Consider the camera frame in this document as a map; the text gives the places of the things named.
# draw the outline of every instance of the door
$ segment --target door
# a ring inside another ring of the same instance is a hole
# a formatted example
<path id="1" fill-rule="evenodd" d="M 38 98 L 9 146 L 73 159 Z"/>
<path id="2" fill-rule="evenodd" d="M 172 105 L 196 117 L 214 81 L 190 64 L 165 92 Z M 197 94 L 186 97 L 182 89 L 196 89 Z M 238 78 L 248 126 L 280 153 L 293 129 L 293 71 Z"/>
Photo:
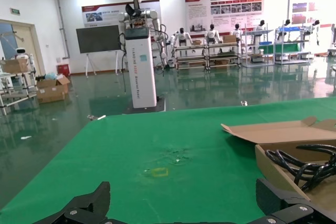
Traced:
<path id="1" fill-rule="evenodd" d="M 15 38 L 17 46 L 25 48 L 27 54 L 29 55 L 33 54 L 36 67 L 36 76 L 40 76 L 41 75 L 40 64 L 37 59 L 33 36 L 30 27 L 13 25 L 13 31 L 16 32 L 17 37 Z"/>

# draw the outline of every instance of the red and white poster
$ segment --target red and white poster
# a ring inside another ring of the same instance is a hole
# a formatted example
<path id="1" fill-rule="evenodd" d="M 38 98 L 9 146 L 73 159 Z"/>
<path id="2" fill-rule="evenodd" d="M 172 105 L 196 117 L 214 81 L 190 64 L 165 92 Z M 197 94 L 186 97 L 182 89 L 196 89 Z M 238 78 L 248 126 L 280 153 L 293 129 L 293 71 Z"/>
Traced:
<path id="1" fill-rule="evenodd" d="M 288 18 L 292 25 L 310 25 L 320 21 L 319 42 L 311 42 L 311 52 L 327 52 L 331 42 L 331 24 L 336 22 L 334 0 L 289 0 Z"/>
<path id="2" fill-rule="evenodd" d="M 264 0 L 185 0 L 187 29 L 193 37 L 201 36 L 211 24 L 220 34 L 235 29 L 253 28 L 262 20 Z"/>
<path id="3" fill-rule="evenodd" d="M 113 26 L 118 25 L 118 14 L 125 13 L 126 4 L 133 7 L 133 2 L 114 3 L 105 5 L 94 5 L 82 7 L 82 15 L 85 27 Z M 140 3 L 140 8 L 144 10 L 155 10 L 161 19 L 160 0 L 146 0 Z"/>

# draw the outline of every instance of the cardboard box on floor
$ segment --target cardboard box on floor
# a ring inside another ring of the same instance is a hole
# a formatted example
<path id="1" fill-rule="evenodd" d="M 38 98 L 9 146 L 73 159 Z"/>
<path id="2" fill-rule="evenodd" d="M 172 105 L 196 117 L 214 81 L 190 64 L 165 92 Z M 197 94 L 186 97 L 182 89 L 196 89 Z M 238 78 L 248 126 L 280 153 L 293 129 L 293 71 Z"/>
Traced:
<path id="1" fill-rule="evenodd" d="M 37 99 L 39 103 L 65 100 L 68 94 L 69 79 L 62 77 L 57 80 L 43 80 L 37 82 Z"/>
<path id="2" fill-rule="evenodd" d="M 2 70 L 5 73 L 25 73 L 28 72 L 28 65 L 26 59 L 17 60 L 2 60 Z"/>
<path id="3" fill-rule="evenodd" d="M 276 165 L 265 154 L 266 150 L 282 150 L 303 162 L 324 163 L 330 155 L 307 150 L 296 149 L 302 144 L 328 144 L 336 146 L 336 120 L 317 122 L 317 118 L 309 117 L 302 121 L 251 124 L 229 127 L 224 130 L 234 136 L 256 143 L 257 165 L 263 175 L 279 189 L 296 191 L 314 204 L 328 211 L 336 211 L 336 176 L 321 182 L 306 194 L 294 183 L 293 176 Z"/>

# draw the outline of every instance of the red box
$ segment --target red box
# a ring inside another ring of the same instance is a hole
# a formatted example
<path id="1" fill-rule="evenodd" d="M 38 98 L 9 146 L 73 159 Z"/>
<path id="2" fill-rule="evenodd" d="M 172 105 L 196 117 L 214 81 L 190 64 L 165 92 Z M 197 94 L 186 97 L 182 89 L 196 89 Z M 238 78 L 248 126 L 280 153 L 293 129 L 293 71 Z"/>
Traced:
<path id="1" fill-rule="evenodd" d="M 68 77 L 70 75 L 69 64 L 57 65 L 57 73 L 62 73 L 65 77 Z"/>

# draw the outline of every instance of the green tabletop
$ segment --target green tabletop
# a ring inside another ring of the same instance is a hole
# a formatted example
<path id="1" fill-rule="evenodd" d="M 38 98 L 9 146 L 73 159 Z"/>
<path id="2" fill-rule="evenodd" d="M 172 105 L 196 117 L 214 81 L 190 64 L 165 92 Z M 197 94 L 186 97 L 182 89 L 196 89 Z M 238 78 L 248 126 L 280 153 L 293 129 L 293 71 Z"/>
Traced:
<path id="1" fill-rule="evenodd" d="M 275 52 L 276 53 L 281 53 L 282 45 L 278 44 L 278 45 L 275 45 L 275 46 L 276 46 Z M 273 45 L 271 45 L 271 46 L 260 46 L 258 49 L 259 50 L 263 49 L 264 54 L 273 54 L 273 52 L 274 52 L 274 46 Z M 298 43 L 296 43 L 296 44 L 284 44 L 284 53 L 298 52 L 298 51 L 299 51 L 299 44 Z"/>
<path id="2" fill-rule="evenodd" d="M 324 98 L 91 122 L 2 210 L 0 223 L 42 219 L 102 181 L 111 183 L 108 217 L 127 223 L 247 223 L 263 216 L 254 144 L 220 124 L 323 120 L 335 118 L 335 108 Z"/>

